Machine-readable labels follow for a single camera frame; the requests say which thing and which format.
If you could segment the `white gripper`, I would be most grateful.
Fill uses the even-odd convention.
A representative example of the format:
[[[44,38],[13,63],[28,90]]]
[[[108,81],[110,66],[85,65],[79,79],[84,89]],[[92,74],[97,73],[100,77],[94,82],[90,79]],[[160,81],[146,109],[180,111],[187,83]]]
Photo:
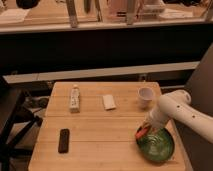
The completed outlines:
[[[154,129],[164,128],[170,117],[164,114],[159,108],[153,108],[145,118],[145,123],[150,125]]]

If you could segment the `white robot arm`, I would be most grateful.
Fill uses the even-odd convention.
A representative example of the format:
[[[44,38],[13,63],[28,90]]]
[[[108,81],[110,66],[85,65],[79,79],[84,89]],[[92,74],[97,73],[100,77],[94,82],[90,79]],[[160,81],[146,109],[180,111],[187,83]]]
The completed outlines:
[[[165,93],[157,99],[146,122],[155,129],[161,129],[170,119],[175,119],[213,144],[213,117],[192,108],[190,103],[191,96],[185,90]]]

